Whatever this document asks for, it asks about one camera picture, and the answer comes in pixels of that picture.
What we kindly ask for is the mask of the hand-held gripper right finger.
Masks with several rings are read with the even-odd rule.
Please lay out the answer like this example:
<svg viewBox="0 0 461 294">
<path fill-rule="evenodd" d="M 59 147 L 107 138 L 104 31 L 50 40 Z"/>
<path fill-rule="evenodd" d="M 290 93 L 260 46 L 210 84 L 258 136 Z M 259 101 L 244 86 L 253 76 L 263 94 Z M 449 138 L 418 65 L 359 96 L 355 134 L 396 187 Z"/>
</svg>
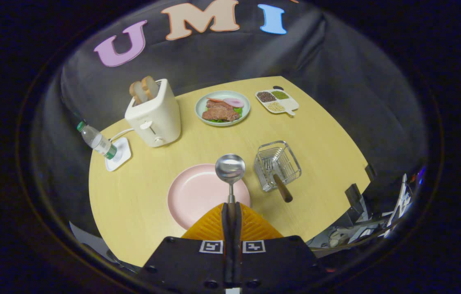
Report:
<svg viewBox="0 0 461 294">
<path fill-rule="evenodd" d="M 300 236 L 283 236 L 247 205 L 236 205 L 234 282 L 242 290 L 305 290 L 329 275 Z"/>
</svg>

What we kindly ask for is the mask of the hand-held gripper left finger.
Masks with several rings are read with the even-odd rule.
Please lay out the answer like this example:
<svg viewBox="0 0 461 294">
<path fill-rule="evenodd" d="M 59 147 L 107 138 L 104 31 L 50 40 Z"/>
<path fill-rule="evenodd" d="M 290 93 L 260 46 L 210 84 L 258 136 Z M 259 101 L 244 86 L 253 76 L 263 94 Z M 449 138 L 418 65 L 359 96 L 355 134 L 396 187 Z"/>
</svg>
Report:
<svg viewBox="0 0 461 294">
<path fill-rule="evenodd" d="M 163 238 L 139 280 L 162 292 L 225 292 L 231 286 L 228 208 L 216 205 L 182 237 Z"/>
</svg>

